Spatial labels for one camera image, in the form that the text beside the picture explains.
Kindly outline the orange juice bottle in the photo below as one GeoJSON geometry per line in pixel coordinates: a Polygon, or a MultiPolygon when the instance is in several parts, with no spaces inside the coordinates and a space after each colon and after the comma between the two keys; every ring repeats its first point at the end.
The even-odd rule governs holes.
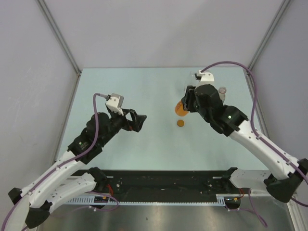
{"type": "Polygon", "coordinates": [[[175,113],[178,116],[184,117],[186,116],[189,112],[184,109],[182,101],[179,101],[176,106],[175,106],[175,113]]]}

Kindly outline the orange bottle cap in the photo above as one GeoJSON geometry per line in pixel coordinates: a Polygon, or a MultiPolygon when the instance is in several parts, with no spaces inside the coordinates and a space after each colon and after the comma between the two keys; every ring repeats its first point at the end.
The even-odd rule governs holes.
{"type": "Polygon", "coordinates": [[[178,127],[183,127],[184,125],[185,125],[185,122],[183,120],[180,119],[180,120],[177,121],[178,127]]]}

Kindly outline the milk bottle with red label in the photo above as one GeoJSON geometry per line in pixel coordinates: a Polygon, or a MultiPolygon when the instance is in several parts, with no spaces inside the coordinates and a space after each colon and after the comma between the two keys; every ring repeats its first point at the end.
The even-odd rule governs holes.
{"type": "Polygon", "coordinates": [[[227,88],[226,87],[220,87],[218,89],[218,94],[219,94],[219,97],[222,100],[222,102],[224,102],[225,99],[226,99],[226,93],[227,93],[227,88]]]}

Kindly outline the clear water bottle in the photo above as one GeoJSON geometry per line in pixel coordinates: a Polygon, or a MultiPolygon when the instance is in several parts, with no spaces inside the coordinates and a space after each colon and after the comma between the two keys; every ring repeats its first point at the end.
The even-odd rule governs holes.
{"type": "Polygon", "coordinates": [[[183,92],[186,92],[186,89],[188,86],[193,86],[195,87],[198,84],[199,80],[196,79],[195,77],[195,72],[191,71],[189,72],[183,80],[183,92]]]}

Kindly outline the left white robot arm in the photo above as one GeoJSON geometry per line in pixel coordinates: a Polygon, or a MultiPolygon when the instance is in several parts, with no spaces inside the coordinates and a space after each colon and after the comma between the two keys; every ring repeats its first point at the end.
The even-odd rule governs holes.
{"type": "Polygon", "coordinates": [[[98,156],[120,130],[139,132],[146,118],[132,109],[124,109],[121,114],[112,110],[95,112],[57,162],[33,183],[9,191],[14,206],[1,230],[33,229],[70,199],[91,191],[102,192],[106,188],[106,176],[98,167],[91,168],[73,182],[63,182],[98,156]]]}

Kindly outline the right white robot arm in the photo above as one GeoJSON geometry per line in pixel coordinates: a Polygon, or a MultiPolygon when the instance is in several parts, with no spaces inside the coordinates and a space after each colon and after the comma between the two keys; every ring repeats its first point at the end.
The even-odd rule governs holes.
{"type": "Polygon", "coordinates": [[[225,192],[247,188],[267,191],[283,203],[292,200],[306,178],[307,159],[298,160],[290,156],[262,133],[257,133],[247,115],[234,106],[223,104],[213,85],[187,86],[181,102],[184,110],[198,113],[213,130],[238,142],[267,167],[263,173],[231,168],[222,181],[225,192]]]}

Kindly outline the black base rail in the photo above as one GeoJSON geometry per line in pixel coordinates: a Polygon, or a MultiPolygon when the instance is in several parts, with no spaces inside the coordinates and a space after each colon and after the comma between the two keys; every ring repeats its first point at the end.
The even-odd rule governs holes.
{"type": "Polygon", "coordinates": [[[94,190],[125,201],[199,198],[199,194],[247,195],[247,188],[232,185],[230,175],[234,170],[233,167],[219,171],[103,170],[107,178],[94,190]]]}

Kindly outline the right aluminium frame post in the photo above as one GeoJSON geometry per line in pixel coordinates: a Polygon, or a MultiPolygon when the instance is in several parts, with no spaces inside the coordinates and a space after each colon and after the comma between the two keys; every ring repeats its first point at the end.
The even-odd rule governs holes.
{"type": "Polygon", "coordinates": [[[283,0],[281,2],[276,14],[274,15],[274,18],[272,19],[268,29],[266,30],[265,35],[263,36],[257,50],[255,51],[249,65],[248,65],[248,68],[250,70],[253,70],[254,66],[256,65],[258,60],[260,59],[263,51],[265,50],[267,44],[269,43],[271,37],[274,35],[274,32],[278,28],[281,20],[283,19],[283,17],[286,14],[288,8],[290,7],[290,5],[293,2],[294,2],[293,0],[283,0]]]}

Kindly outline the aluminium frame post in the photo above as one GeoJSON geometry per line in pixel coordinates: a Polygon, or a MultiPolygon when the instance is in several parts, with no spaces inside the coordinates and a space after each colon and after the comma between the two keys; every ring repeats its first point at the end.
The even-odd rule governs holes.
{"type": "Polygon", "coordinates": [[[288,8],[290,7],[290,5],[293,2],[294,2],[293,0],[283,0],[281,2],[276,14],[274,15],[274,18],[272,19],[268,29],[266,30],[265,35],[263,36],[257,50],[255,51],[249,65],[248,65],[248,68],[250,70],[253,70],[254,66],[256,65],[258,60],[260,59],[263,51],[265,50],[267,44],[269,43],[271,37],[274,35],[274,32],[278,28],[281,20],[283,19],[283,17],[286,14],[288,8]]]}
{"type": "Polygon", "coordinates": [[[39,9],[41,10],[46,22],[48,23],[49,27],[51,28],[51,31],[53,32],[56,40],[58,41],[61,49],[63,50],[65,56],[67,57],[67,59],[69,60],[74,72],[77,74],[77,76],[80,76],[81,70],[67,44],[67,42],[65,41],[64,36],[62,35],[62,32],[60,30],[60,28],[58,27],[46,1],[44,0],[35,0],[35,2],[37,3],[39,9]]]}

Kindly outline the left aluminium frame post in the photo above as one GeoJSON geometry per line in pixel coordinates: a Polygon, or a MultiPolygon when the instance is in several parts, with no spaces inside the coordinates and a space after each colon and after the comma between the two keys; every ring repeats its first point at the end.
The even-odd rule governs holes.
{"type": "Polygon", "coordinates": [[[35,2],[37,3],[39,9],[41,10],[46,22],[48,23],[49,27],[51,28],[51,31],[53,32],[56,40],[58,41],[61,49],[63,50],[65,56],[67,57],[67,59],[69,60],[74,72],[77,74],[77,76],[80,76],[81,70],[67,44],[67,42],[65,41],[64,36],[62,35],[62,32],[60,30],[60,28],[58,27],[46,1],[44,0],[35,0],[35,2]]]}

